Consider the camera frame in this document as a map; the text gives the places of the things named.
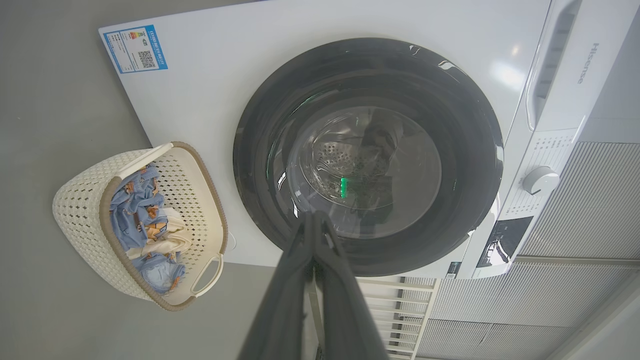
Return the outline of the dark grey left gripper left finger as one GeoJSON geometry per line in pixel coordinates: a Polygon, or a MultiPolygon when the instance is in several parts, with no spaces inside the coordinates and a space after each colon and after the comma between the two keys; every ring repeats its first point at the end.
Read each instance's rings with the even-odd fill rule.
{"type": "Polygon", "coordinates": [[[313,275],[313,215],[300,214],[251,324],[239,360],[301,360],[304,294],[313,275]]]}

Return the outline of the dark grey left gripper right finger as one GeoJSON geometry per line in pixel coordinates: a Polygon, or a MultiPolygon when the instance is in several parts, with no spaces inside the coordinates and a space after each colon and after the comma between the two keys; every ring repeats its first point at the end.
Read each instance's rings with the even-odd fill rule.
{"type": "Polygon", "coordinates": [[[319,210],[313,213],[313,260],[322,287],[325,360],[387,360],[341,240],[319,210]]]}

